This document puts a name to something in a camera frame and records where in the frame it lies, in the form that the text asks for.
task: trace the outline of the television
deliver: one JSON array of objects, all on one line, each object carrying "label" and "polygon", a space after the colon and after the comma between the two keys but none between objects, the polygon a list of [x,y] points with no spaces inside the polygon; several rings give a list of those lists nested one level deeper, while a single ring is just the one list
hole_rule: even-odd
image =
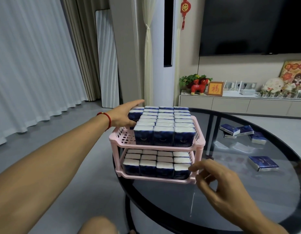
[{"label": "television", "polygon": [[301,53],[301,0],[205,0],[199,56]]}]

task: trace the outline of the blue tissue packaging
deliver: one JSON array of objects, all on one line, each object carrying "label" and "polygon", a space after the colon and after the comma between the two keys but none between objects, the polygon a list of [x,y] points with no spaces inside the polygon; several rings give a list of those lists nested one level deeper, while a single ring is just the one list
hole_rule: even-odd
[{"label": "blue tissue packaging", "polygon": [[140,174],[144,177],[156,177],[156,161],[140,160]]},{"label": "blue tissue packaging", "polygon": [[151,150],[151,149],[143,149],[142,154],[150,154],[150,155],[157,155],[157,150]]},{"label": "blue tissue packaging", "polygon": [[173,179],[174,166],[170,162],[157,162],[156,164],[156,177]]},{"label": "blue tissue packaging", "polygon": [[240,126],[237,127],[237,129],[240,130],[240,133],[237,134],[237,136],[242,136],[242,135],[251,135],[254,133],[253,129],[251,128],[251,126]]},{"label": "blue tissue packaging", "polygon": [[189,157],[188,152],[173,152],[173,157]]},{"label": "blue tissue packaging", "polygon": [[133,110],[144,110],[144,107],[134,107]]},{"label": "blue tissue packaging", "polygon": [[174,147],[191,147],[196,131],[193,127],[174,127]]},{"label": "blue tissue packaging", "polygon": [[266,144],[267,139],[263,136],[261,132],[254,131],[254,134],[249,135],[252,143]]},{"label": "blue tissue packaging", "polygon": [[193,127],[195,128],[193,123],[183,123],[183,122],[176,122],[174,126],[182,126],[182,127]]},{"label": "blue tissue packaging", "polygon": [[172,121],[170,119],[157,119],[156,123],[157,122],[168,122],[168,123],[171,123],[171,122],[174,122],[174,121]]},{"label": "blue tissue packaging", "polygon": [[159,115],[158,115],[157,119],[174,120],[174,116],[159,116]]},{"label": "blue tissue packaging", "polygon": [[157,126],[174,126],[174,121],[171,121],[171,122],[156,122],[156,125]]},{"label": "blue tissue packaging", "polygon": [[176,109],[174,109],[173,110],[173,112],[186,112],[186,113],[190,113],[190,111],[188,111],[188,110],[176,110]]},{"label": "blue tissue packaging", "polygon": [[173,114],[173,110],[166,110],[166,109],[159,109],[158,112],[159,113],[172,113]]},{"label": "blue tissue packaging", "polygon": [[159,109],[164,109],[164,110],[174,110],[174,107],[159,106]]},{"label": "blue tissue packaging", "polygon": [[168,113],[168,112],[159,112],[158,116],[169,116],[169,117],[174,117],[174,115],[172,113]]},{"label": "blue tissue packaging", "polygon": [[189,166],[189,163],[175,163],[173,179],[186,180],[191,173],[191,171],[188,169]]},{"label": "blue tissue packaging", "polygon": [[139,153],[141,154],[143,150],[141,149],[128,149],[127,153]]},{"label": "blue tissue packaging", "polygon": [[189,157],[173,157],[174,163],[189,163],[191,164],[191,160]]},{"label": "blue tissue packaging", "polygon": [[164,157],[164,156],[158,156],[157,157],[157,162],[172,162],[173,163],[173,157]]},{"label": "blue tissue packaging", "polygon": [[187,112],[174,112],[174,115],[190,116],[190,113]]},{"label": "blue tissue packaging", "polygon": [[157,160],[157,156],[156,155],[150,155],[150,154],[142,154],[141,160],[153,160],[153,161],[156,161]]},{"label": "blue tissue packaging", "polygon": [[152,118],[140,118],[138,121],[142,121],[142,122],[155,122],[157,121],[157,119],[152,119]]},{"label": "blue tissue packaging", "polygon": [[237,135],[240,133],[240,129],[233,127],[229,124],[223,124],[220,126],[220,130],[225,131],[226,133],[230,135]]},{"label": "blue tissue packaging", "polygon": [[128,118],[132,121],[138,121],[142,114],[143,110],[130,110]]},{"label": "blue tissue packaging", "polygon": [[154,144],[154,127],[153,126],[135,126],[134,127],[135,142],[137,145],[153,145]]},{"label": "blue tissue packaging", "polygon": [[125,158],[123,160],[123,167],[125,173],[131,176],[139,176],[140,175],[140,161],[136,159]]},{"label": "blue tissue packaging", "polygon": [[192,123],[192,124],[194,124],[194,121],[192,119],[179,119],[179,118],[176,118],[175,122]]},{"label": "blue tissue packaging", "polygon": [[277,171],[279,169],[279,166],[267,156],[250,156],[248,161],[258,172]]},{"label": "blue tissue packaging", "polygon": [[137,153],[127,153],[127,154],[125,155],[125,158],[140,160],[140,159],[141,159],[141,155],[140,155],[140,154],[137,154]]},{"label": "blue tissue packaging", "polygon": [[174,110],[188,110],[189,108],[188,107],[177,107],[177,106],[174,106]]},{"label": "blue tissue packaging", "polygon": [[158,113],[157,112],[144,112],[143,111],[142,115],[158,116]]},{"label": "blue tissue packaging", "polygon": [[157,116],[151,116],[151,115],[141,115],[140,119],[141,118],[148,118],[148,119],[157,119]]},{"label": "blue tissue packaging", "polygon": [[136,123],[137,126],[155,126],[155,122],[150,121],[138,121]]},{"label": "blue tissue packaging", "polygon": [[158,156],[173,157],[173,153],[170,151],[158,151]]},{"label": "blue tissue packaging", "polygon": [[224,138],[226,139],[236,139],[237,138],[237,135],[230,135],[226,132],[223,132],[224,133]]},{"label": "blue tissue packaging", "polygon": [[174,137],[174,127],[155,126],[154,127],[154,145],[172,146]]},{"label": "blue tissue packaging", "polygon": [[191,119],[191,116],[174,115],[175,119]]},{"label": "blue tissue packaging", "polygon": [[158,109],[144,109],[144,112],[158,112]]},{"label": "blue tissue packaging", "polygon": [[145,106],[145,109],[159,109],[159,107],[155,107],[155,106]]}]

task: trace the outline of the left hand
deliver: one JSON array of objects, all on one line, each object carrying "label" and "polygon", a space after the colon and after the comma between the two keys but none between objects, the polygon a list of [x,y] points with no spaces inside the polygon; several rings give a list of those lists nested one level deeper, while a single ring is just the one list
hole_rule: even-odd
[{"label": "left hand", "polygon": [[143,102],[144,99],[131,101],[108,111],[107,114],[111,117],[111,126],[114,127],[135,126],[136,122],[129,120],[128,114],[133,107],[136,107]]}]

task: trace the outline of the round glass table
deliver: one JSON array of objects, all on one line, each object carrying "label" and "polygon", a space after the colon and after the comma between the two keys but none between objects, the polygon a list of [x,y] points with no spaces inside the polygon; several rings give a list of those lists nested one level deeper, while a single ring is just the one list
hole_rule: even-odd
[{"label": "round glass table", "polygon": [[[266,217],[281,224],[289,233],[300,233],[300,157],[276,136],[243,119],[211,110],[190,111],[206,139],[203,157],[214,159],[238,173]],[[267,142],[265,145],[252,143],[247,135],[237,139],[224,138],[219,126],[225,123],[235,127],[250,125],[254,131],[261,132]],[[248,164],[248,156],[268,156],[279,165],[279,170],[257,172]],[[150,219],[173,233],[241,232],[212,208],[196,185],[118,179],[126,193],[125,208],[130,229],[135,229],[130,214],[131,200]],[[216,189],[217,181],[210,186]]]}]

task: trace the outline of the red string bracelet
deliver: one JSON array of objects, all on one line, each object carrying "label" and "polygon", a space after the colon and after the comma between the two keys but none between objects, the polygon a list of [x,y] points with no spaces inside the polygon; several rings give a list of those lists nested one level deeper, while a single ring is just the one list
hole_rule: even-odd
[{"label": "red string bracelet", "polygon": [[104,114],[104,115],[106,115],[108,117],[108,119],[109,119],[109,125],[108,125],[108,128],[106,129],[106,130],[108,130],[111,127],[111,117],[106,112],[99,112],[96,115],[98,116],[99,114]]}]

